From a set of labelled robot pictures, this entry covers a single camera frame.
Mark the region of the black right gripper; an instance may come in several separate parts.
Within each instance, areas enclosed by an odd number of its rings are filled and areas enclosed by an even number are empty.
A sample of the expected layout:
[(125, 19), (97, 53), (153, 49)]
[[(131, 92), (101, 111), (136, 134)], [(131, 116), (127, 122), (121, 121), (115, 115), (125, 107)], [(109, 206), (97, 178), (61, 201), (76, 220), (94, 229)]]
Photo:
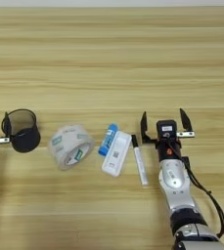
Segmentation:
[[(187, 113), (183, 108), (180, 109), (181, 122), (183, 126), (183, 131), (177, 133), (178, 138), (193, 138), (195, 132), (192, 128), (192, 123)], [(147, 135), (148, 123), (147, 123), (147, 112), (144, 112), (141, 118), (141, 138), (143, 144), (154, 144), (156, 143), (156, 149), (158, 152), (158, 160), (166, 159), (180, 159), (181, 158), (181, 143), (177, 139), (162, 139), (156, 140), (151, 139)]]

